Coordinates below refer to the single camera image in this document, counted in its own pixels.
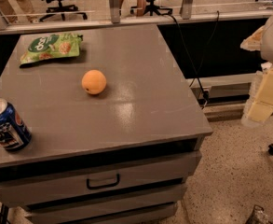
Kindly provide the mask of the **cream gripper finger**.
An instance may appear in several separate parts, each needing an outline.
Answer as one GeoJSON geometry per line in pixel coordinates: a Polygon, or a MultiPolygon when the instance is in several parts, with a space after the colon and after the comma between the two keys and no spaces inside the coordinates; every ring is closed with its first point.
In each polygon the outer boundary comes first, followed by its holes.
{"type": "Polygon", "coordinates": [[[265,122],[273,113],[273,66],[266,70],[261,81],[256,85],[247,118],[254,122],[265,122]]]}
{"type": "Polygon", "coordinates": [[[248,51],[259,51],[261,47],[261,39],[264,31],[264,27],[258,28],[252,35],[244,39],[240,47],[248,51]]]}

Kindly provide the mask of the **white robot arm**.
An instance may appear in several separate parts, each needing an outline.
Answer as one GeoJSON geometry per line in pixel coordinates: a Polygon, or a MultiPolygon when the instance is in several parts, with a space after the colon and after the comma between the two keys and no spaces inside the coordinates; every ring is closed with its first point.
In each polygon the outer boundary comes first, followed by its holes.
{"type": "Polygon", "coordinates": [[[243,110],[241,123],[247,127],[263,124],[273,114],[273,14],[266,24],[258,28],[240,44],[242,49],[259,51],[262,71],[253,78],[249,99],[243,110]]]}

